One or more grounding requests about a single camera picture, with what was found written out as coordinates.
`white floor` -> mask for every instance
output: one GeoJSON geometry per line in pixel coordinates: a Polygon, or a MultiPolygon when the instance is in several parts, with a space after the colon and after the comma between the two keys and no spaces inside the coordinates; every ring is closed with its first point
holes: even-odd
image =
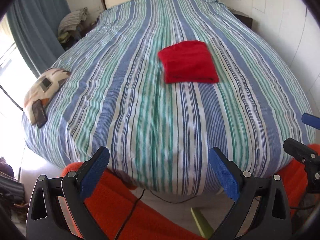
{"type": "MultiPolygon", "coordinates": [[[[26,200],[30,200],[38,176],[45,174],[48,178],[55,178],[59,177],[61,172],[62,169],[59,169],[48,163],[46,160],[33,153],[26,147],[26,150],[23,154],[20,174],[20,182],[25,186],[26,200]]],[[[141,193],[141,188],[133,191],[133,194],[137,197],[140,197],[141,193]]],[[[156,194],[161,198],[171,202],[180,202],[189,198],[189,196],[176,196],[161,193],[156,194]]],[[[201,212],[206,217],[213,229],[216,229],[233,204],[233,201],[225,194],[204,194],[182,204],[170,204],[153,196],[150,191],[145,191],[141,200],[173,223],[198,235],[199,231],[190,212],[191,207],[200,208],[201,212]]],[[[240,230],[241,234],[248,229],[257,205],[257,201],[252,203],[252,208],[250,209],[249,215],[247,216],[243,228],[240,230]]]]}

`red folded cloth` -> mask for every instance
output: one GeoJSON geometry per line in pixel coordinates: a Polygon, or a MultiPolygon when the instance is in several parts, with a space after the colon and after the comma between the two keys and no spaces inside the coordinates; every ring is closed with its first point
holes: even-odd
{"type": "Polygon", "coordinates": [[[164,65],[164,81],[217,83],[219,77],[207,45],[202,41],[183,41],[158,52],[164,65]]]}

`blue pad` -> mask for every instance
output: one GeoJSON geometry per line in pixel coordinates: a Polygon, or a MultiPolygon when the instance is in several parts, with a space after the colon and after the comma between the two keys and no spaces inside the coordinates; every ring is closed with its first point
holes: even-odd
{"type": "Polygon", "coordinates": [[[320,130],[320,118],[311,114],[304,113],[301,117],[304,124],[320,130]]]}
{"type": "Polygon", "coordinates": [[[209,152],[209,162],[227,196],[229,198],[232,198],[233,201],[236,202],[240,197],[239,183],[226,166],[229,164],[228,159],[223,155],[219,148],[216,147],[212,148],[209,152]]]}
{"type": "MultiPolygon", "coordinates": [[[[109,150],[105,147],[102,148],[102,151],[100,153],[100,156],[94,160],[92,163],[91,168],[87,171],[85,176],[82,178],[80,182],[80,193],[79,196],[82,201],[84,201],[86,198],[90,197],[97,186],[103,172],[107,168],[107,165],[109,163],[109,150]]],[[[90,162],[93,161],[94,156],[92,159],[88,162],[87,165],[90,165],[90,162]]]]}

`bed sheet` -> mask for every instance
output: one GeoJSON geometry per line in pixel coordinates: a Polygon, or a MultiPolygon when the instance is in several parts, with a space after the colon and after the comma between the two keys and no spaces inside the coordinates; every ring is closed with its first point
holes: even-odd
{"type": "Polygon", "coordinates": [[[218,0],[132,0],[104,11],[98,26],[53,65],[71,71],[38,129],[23,116],[28,147],[65,167],[108,147],[108,167],[127,182],[173,194],[220,190],[212,147],[244,171],[267,177],[291,160],[283,141],[314,141],[311,113],[292,72],[218,0]],[[199,40],[217,84],[165,84],[158,51],[199,40]]]}

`patterned cushion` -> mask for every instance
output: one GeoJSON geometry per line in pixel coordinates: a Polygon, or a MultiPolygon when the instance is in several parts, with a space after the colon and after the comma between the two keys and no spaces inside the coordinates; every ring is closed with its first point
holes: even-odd
{"type": "Polygon", "coordinates": [[[50,68],[43,74],[41,74],[36,83],[34,83],[34,85],[29,89],[24,98],[23,110],[32,125],[36,123],[36,119],[32,111],[33,103],[38,99],[41,99],[43,107],[46,108],[56,92],[58,92],[60,87],[62,87],[62,85],[67,81],[70,74],[71,72],[60,68],[50,68]],[[42,87],[40,86],[41,82],[45,78],[49,79],[52,82],[51,86],[47,89],[46,92],[44,92],[42,87]]]}

